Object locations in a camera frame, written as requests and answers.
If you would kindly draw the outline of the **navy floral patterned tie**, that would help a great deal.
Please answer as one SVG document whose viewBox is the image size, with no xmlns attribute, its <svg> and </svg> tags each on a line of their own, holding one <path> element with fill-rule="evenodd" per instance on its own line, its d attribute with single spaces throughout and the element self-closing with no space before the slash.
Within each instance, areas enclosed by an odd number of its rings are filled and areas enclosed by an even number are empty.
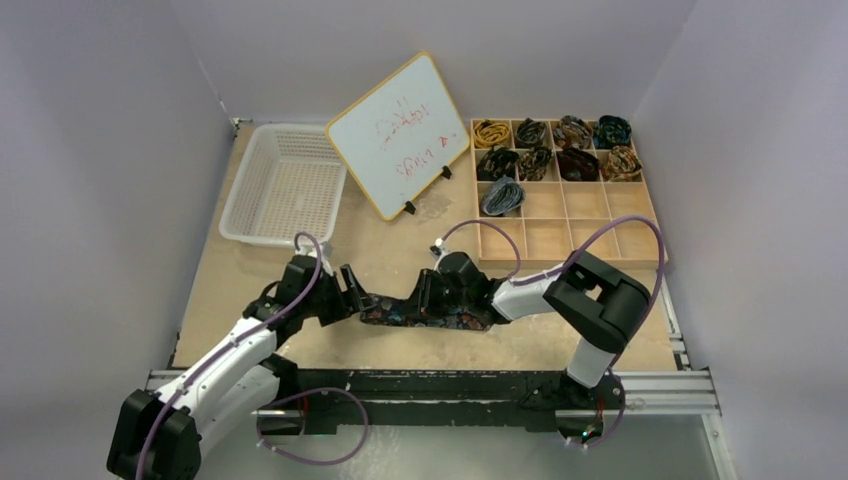
<svg viewBox="0 0 848 480">
<path fill-rule="evenodd" d="M 506 325 L 494 310 L 476 306 L 448 306 L 424 311 L 411 301 L 373 295 L 374 307 L 359 314 L 367 325 L 398 328 L 438 328 L 449 330 L 488 331 L 496 325 Z"/>
</svg>

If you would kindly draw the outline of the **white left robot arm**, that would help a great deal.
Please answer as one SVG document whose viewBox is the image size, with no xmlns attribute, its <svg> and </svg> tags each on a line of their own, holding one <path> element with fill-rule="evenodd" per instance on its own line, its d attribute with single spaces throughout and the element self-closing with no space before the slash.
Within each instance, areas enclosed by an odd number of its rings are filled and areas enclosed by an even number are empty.
<svg viewBox="0 0 848 480">
<path fill-rule="evenodd" d="M 192 479 L 204 458 L 242 418 L 262 407 L 304 412 L 309 397 L 298 366 L 277 349 L 305 320 L 324 325 L 376 307 L 352 269 L 335 272 L 319 254 L 297 254 L 208 353 L 155 390 L 137 389 L 120 407 L 107 470 L 120 479 Z"/>
</svg>

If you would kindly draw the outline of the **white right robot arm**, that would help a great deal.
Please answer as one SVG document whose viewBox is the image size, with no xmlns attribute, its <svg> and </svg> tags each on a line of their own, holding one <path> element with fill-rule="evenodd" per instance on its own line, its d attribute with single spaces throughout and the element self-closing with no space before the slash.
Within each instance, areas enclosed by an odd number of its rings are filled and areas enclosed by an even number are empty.
<svg viewBox="0 0 848 480">
<path fill-rule="evenodd" d="M 484 325 L 558 314 L 580 335 L 561 392 L 569 404 L 584 407 L 599 396 L 602 377 L 655 301 L 641 282 L 588 252 L 573 252 L 556 267 L 521 278 L 488 277 L 466 253 L 452 252 L 420 272 L 402 312 L 436 320 L 461 310 Z"/>
</svg>

